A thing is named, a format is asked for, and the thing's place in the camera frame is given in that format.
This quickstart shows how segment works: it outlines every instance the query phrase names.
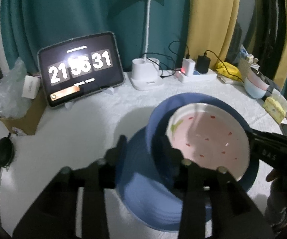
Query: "white tablecloth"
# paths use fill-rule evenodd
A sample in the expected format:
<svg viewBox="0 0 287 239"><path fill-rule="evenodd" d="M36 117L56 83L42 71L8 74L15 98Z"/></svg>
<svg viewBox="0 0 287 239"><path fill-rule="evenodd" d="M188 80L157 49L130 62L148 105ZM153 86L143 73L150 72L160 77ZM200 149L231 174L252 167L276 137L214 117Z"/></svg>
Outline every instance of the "white tablecloth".
<svg viewBox="0 0 287 239"><path fill-rule="evenodd" d="M119 135L130 139L146 126L153 109L172 95L198 92L214 96L236 109L252 128L281 133L260 102L248 97L243 87L226 85L217 79L182 84L169 77L164 82L163 88L141 92L132 87L126 75L126 82L115 95L99 93L85 97L71 110L47 108L34 136L14 137L15 159L1 175L0 212L4 229L12 234L25 211L63 166L86 167L115 146ZM0 122L0 138L7 134ZM265 181L270 170L270 166L260 162L257 179L249 191L261 211L265 210L270 191L270 184ZM127 211L114 190L106 190L105 195L112 239L177 238L177 233L144 226Z"/></svg>

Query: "blue bowl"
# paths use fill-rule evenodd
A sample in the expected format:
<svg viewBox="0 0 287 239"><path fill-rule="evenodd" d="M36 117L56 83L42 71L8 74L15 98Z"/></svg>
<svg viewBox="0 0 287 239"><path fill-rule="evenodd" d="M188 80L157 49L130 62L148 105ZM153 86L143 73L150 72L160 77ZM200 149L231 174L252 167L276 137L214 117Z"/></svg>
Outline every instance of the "blue bowl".
<svg viewBox="0 0 287 239"><path fill-rule="evenodd" d="M165 135L168 121L180 107L190 103L208 103L230 113L245 129L251 128L243 117L228 104L208 95L184 93L172 96L155 108L146 128L129 141L124 168L117 190L127 209L153 229L176 232L180 227L182 200L171 191L172 170L163 155L160 137ZM253 185L259 160L250 158L250 164L239 181L245 191ZM207 204L206 219L211 218Z"/></svg>

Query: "bowl with red pattern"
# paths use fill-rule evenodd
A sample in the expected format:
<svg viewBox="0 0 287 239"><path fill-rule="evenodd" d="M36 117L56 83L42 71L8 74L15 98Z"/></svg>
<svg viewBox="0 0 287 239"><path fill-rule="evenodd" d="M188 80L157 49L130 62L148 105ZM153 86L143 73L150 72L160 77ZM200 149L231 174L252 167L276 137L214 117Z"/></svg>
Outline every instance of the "bowl with red pattern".
<svg viewBox="0 0 287 239"><path fill-rule="evenodd" d="M166 135L173 148L199 166L226 167L239 181L250 162L250 146L240 123L228 112L207 103L191 103L171 116Z"/></svg>

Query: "tablet screen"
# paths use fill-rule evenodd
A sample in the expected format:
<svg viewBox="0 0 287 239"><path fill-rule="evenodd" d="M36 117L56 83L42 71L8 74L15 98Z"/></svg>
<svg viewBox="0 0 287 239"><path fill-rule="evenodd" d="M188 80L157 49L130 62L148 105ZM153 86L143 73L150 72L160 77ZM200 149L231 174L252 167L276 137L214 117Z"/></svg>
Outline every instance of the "tablet screen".
<svg viewBox="0 0 287 239"><path fill-rule="evenodd" d="M51 107L124 82L112 32L64 41L41 49L37 56Z"/></svg>

